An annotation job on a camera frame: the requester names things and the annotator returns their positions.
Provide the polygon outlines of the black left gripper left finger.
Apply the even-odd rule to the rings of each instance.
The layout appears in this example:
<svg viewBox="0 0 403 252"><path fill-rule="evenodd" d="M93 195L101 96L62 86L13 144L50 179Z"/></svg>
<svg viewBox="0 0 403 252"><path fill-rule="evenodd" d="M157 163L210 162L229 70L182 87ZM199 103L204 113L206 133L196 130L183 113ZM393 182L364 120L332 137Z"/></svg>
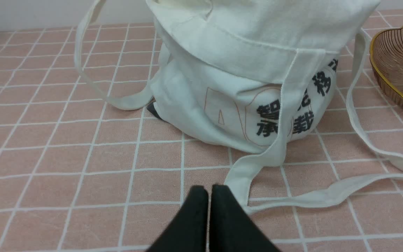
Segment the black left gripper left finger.
<svg viewBox="0 0 403 252"><path fill-rule="evenodd" d="M203 186L194 185L178 213L147 251L206 251L207 218L208 192Z"/></svg>

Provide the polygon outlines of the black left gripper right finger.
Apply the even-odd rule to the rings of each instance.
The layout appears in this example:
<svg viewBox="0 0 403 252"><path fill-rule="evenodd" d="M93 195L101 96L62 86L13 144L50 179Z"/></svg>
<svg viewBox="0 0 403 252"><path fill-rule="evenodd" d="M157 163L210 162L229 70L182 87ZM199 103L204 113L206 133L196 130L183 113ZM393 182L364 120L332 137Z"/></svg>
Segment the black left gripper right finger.
<svg viewBox="0 0 403 252"><path fill-rule="evenodd" d="M227 185L212 186L209 226L211 252L280 252L245 213Z"/></svg>

